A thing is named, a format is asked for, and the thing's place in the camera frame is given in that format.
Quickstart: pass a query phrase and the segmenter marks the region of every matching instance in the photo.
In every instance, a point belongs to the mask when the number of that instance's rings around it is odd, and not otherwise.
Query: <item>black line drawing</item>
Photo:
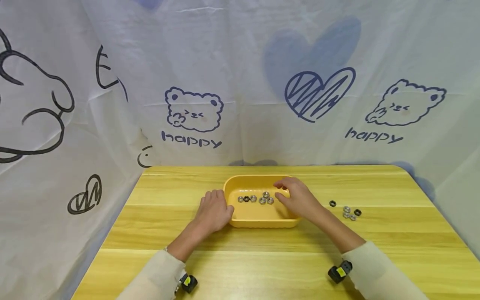
[[[108,58],[108,55],[103,53],[103,45],[100,46],[100,48],[98,49],[98,52],[96,54],[96,61],[95,61],[95,74],[96,74],[96,82],[98,83],[98,85],[103,88],[104,90],[120,83],[121,87],[123,88],[123,92],[125,94],[125,99],[127,100],[128,102],[128,94],[127,94],[127,90],[125,89],[125,85],[123,84],[123,82],[117,77],[116,80],[112,81],[111,83],[109,84],[103,84],[102,83],[102,80],[100,79],[100,68],[102,69],[106,69],[106,70],[109,70],[111,71],[112,68],[103,64],[103,63],[100,63],[100,59],[102,57],[105,57],[105,58]]]
[[[377,107],[369,113],[367,123],[387,126],[407,126],[417,123],[432,108],[439,105],[447,90],[437,86],[424,85],[400,79],[388,87]]]
[[[220,126],[223,102],[218,95],[192,93],[172,86],[165,92],[167,122],[197,132],[212,132]]]
[[[71,215],[79,215],[86,213],[87,211],[100,204],[100,198],[102,197],[102,180],[97,174],[93,174],[85,185],[85,191],[76,194],[70,199],[67,205],[67,211]]]
[[[25,61],[29,62],[33,66],[35,66],[46,77],[48,77],[50,79],[53,79],[53,80],[57,80],[60,83],[62,83],[63,86],[65,87],[65,89],[68,91],[68,94],[70,95],[70,102],[71,102],[70,107],[68,107],[68,108],[63,107],[62,105],[60,105],[58,103],[58,101],[55,97],[55,91],[52,90],[51,91],[51,98],[52,98],[52,101],[55,104],[55,106],[60,110],[59,112],[55,112],[55,111],[53,111],[49,108],[38,108],[38,109],[34,109],[34,110],[30,111],[29,113],[27,113],[22,118],[22,126],[25,124],[25,122],[28,120],[29,117],[31,117],[33,115],[36,115],[36,114],[45,113],[45,114],[48,114],[48,115],[51,115],[52,117],[54,117],[57,120],[57,122],[59,123],[59,126],[60,126],[60,134],[59,134],[58,140],[53,145],[51,145],[47,148],[43,148],[43,149],[41,148],[41,149],[35,149],[35,150],[34,149],[28,149],[28,150],[13,149],[13,148],[9,148],[9,147],[0,146],[0,152],[7,153],[7,154],[12,154],[12,156],[10,156],[10,157],[0,158],[0,164],[8,164],[8,163],[19,160],[20,158],[22,158],[25,155],[45,154],[45,153],[48,153],[50,151],[55,150],[58,146],[60,146],[60,144],[63,141],[63,135],[64,135],[64,132],[65,132],[65,125],[64,125],[61,117],[62,117],[63,113],[69,113],[69,112],[73,111],[73,109],[75,108],[75,100],[73,99],[72,91],[70,90],[67,83],[63,79],[61,79],[58,76],[48,74],[42,68],[40,68],[40,66],[37,65],[33,60],[31,60],[29,57],[27,57],[26,55],[24,55],[24,54],[22,54],[18,51],[13,50],[7,36],[5,35],[5,33],[1,29],[0,29],[0,38],[2,39],[3,44],[5,46],[5,51],[0,53],[0,76],[3,79],[5,79],[6,81],[8,81],[12,84],[15,84],[15,85],[20,85],[20,86],[24,85],[23,82],[15,79],[12,76],[10,76],[9,74],[7,74],[7,72],[4,70],[4,66],[3,66],[3,64],[4,64],[4,62],[7,58],[12,57],[12,56],[17,56],[17,57],[19,57],[21,59],[24,59]]]
[[[345,96],[355,77],[351,67],[338,70],[325,82],[315,72],[300,72],[285,86],[285,101],[299,118],[315,123]]]
[[[145,150],[150,149],[150,148],[153,148],[153,146],[147,146],[147,147],[143,148],[143,149],[142,149],[142,152],[137,156],[137,163],[138,163],[138,165],[141,166],[142,168],[149,168],[149,167],[151,167],[151,166],[148,166],[148,165],[143,164],[143,163],[141,162],[141,159],[140,159],[140,157],[141,157],[142,155],[145,156],[145,157],[148,157],[148,153],[145,153]]]

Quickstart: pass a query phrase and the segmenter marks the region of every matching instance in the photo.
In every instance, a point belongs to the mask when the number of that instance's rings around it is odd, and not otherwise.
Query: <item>light wood grain surface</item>
[[[395,166],[152,167],[129,200],[73,299],[115,299],[148,259],[193,218],[205,191],[238,174],[289,174],[304,181],[335,215],[372,240],[431,299],[480,299],[480,264],[413,179]],[[342,217],[348,205],[363,212]],[[227,227],[187,262],[197,300],[358,299],[347,280],[326,275],[340,254],[302,220],[292,229]]]

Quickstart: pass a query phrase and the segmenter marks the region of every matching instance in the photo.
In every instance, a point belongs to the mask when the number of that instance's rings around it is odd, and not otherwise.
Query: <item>white fabric backdrop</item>
[[[478,257],[479,9],[2,0],[0,299],[67,299],[154,164],[395,164]]]

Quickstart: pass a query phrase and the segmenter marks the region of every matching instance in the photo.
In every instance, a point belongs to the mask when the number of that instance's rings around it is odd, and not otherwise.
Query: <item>right hand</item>
[[[200,200],[200,206],[192,222],[198,225],[206,236],[209,236],[228,224],[232,219],[233,211],[233,206],[227,205],[223,190],[208,191]]]
[[[315,218],[318,217],[319,212],[325,209],[305,183],[298,178],[284,177],[273,185],[278,189],[288,189],[290,198],[285,197],[279,192],[275,193],[275,197],[290,211],[310,222],[314,221]]]

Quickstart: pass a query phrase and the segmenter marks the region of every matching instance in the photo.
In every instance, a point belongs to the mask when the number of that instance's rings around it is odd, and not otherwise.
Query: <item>blue heart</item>
[[[328,83],[333,79],[334,74],[345,70],[343,68],[355,51],[360,34],[361,23],[354,16],[345,17],[333,23],[316,40],[313,46],[310,46],[307,40],[296,31],[281,30],[275,33],[264,52],[264,70],[274,93],[279,99],[285,97],[290,107],[295,110],[290,100],[286,97],[287,89],[289,89],[288,83],[295,83],[295,81],[292,82],[295,76],[305,75],[306,73],[311,75],[309,79],[301,84],[307,84],[308,80],[313,80],[311,83],[317,87],[315,95],[329,88],[324,95],[326,97],[324,99],[326,101],[325,105],[328,106],[326,110],[317,111],[312,116],[307,115],[304,117],[304,120],[315,122],[315,119],[324,115],[333,105],[338,103],[353,83],[355,70],[345,68],[353,70],[353,76],[349,80],[343,81],[347,81],[345,85],[348,85],[340,87],[343,94],[336,94],[332,98],[330,96],[334,95],[334,93],[328,95],[332,89],[339,89],[339,86],[336,86],[336,84],[329,87]]]
[[[315,123],[345,96],[355,77],[350,67],[335,72],[326,82],[315,72],[300,72],[288,81],[285,101],[299,118]]]
[[[156,10],[163,2],[163,0],[134,0],[134,1],[150,11]]]

